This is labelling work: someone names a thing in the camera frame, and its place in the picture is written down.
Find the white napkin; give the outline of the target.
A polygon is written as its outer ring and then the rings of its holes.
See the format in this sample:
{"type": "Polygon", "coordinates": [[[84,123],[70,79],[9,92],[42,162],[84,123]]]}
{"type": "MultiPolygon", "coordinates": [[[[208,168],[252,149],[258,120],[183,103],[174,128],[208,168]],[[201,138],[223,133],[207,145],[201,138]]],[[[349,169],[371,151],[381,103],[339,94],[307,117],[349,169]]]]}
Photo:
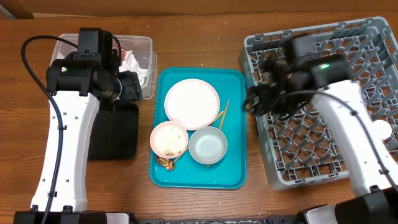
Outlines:
{"type": "Polygon", "coordinates": [[[120,72],[125,72],[125,71],[136,72],[140,85],[143,85],[144,81],[148,75],[148,69],[144,69],[139,66],[138,61],[136,60],[134,54],[132,53],[132,50],[126,50],[126,51],[127,51],[127,55],[125,57],[125,60],[119,67],[119,71],[120,72]]]}

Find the pink bowl with rice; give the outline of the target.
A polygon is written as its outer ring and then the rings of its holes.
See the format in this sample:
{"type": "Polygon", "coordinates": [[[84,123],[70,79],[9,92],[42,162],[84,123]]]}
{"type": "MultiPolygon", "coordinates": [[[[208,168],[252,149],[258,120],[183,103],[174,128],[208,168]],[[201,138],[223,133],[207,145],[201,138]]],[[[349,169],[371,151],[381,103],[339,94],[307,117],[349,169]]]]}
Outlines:
{"type": "Polygon", "coordinates": [[[149,141],[155,155],[173,159],[185,152],[189,137],[182,125],[174,121],[165,121],[152,130],[149,141]]]}

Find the pink plate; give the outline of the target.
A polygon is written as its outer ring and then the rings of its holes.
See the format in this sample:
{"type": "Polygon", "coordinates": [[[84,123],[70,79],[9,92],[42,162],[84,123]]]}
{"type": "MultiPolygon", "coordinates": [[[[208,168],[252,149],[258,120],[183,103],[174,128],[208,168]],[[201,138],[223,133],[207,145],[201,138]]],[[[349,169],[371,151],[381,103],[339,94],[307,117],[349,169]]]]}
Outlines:
{"type": "Polygon", "coordinates": [[[164,101],[169,120],[194,131],[211,124],[220,111],[220,98],[209,83],[189,78],[171,87],[164,101]]]}

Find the white cup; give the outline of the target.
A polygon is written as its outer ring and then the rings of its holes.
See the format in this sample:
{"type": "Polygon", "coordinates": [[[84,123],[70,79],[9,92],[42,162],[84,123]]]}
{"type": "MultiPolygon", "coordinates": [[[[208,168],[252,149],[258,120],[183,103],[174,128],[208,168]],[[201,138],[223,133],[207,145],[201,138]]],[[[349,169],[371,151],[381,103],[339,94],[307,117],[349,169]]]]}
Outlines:
{"type": "Polygon", "coordinates": [[[373,131],[374,135],[382,141],[388,139],[392,134],[391,125],[387,121],[380,119],[372,122],[371,130],[373,131]]]}

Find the red foil wrapper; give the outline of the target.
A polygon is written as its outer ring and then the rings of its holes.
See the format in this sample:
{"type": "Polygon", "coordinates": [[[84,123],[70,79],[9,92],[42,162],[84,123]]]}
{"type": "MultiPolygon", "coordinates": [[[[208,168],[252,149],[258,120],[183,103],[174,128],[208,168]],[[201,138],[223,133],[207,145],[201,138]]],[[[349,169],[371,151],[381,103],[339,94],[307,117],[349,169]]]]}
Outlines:
{"type": "Polygon", "coordinates": [[[123,63],[123,61],[125,60],[126,55],[127,55],[127,51],[122,49],[121,50],[121,63],[123,63]]]}

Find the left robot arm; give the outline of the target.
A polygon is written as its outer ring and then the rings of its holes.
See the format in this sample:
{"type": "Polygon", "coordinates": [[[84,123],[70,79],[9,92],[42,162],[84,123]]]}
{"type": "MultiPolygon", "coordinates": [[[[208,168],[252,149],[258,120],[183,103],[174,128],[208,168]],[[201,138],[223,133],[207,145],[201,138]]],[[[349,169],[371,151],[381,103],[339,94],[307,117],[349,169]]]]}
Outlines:
{"type": "Polygon", "coordinates": [[[89,211],[86,165],[93,149],[102,159],[136,155],[137,74],[119,67],[118,38],[99,28],[81,28],[74,51],[54,60],[40,89],[49,99],[50,124],[40,181],[27,212],[15,223],[133,223],[129,212],[89,211]]]}

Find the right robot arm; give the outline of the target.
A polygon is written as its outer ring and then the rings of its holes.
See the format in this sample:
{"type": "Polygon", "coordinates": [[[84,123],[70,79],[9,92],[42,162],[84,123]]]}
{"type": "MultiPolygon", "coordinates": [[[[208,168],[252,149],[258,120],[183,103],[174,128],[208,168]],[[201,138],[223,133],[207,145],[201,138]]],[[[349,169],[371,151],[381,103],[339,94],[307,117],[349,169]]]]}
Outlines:
{"type": "Polygon", "coordinates": [[[243,108],[255,115],[294,114],[312,103],[346,162],[355,195],[299,212],[295,223],[396,223],[397,163],[384,145],[391,126],[371,119],[346,57],[323,56],[307,34],[288,40],[283,50],[284,63],[270,56],[260,64],[271,81],[250,87],[243,108]]]}

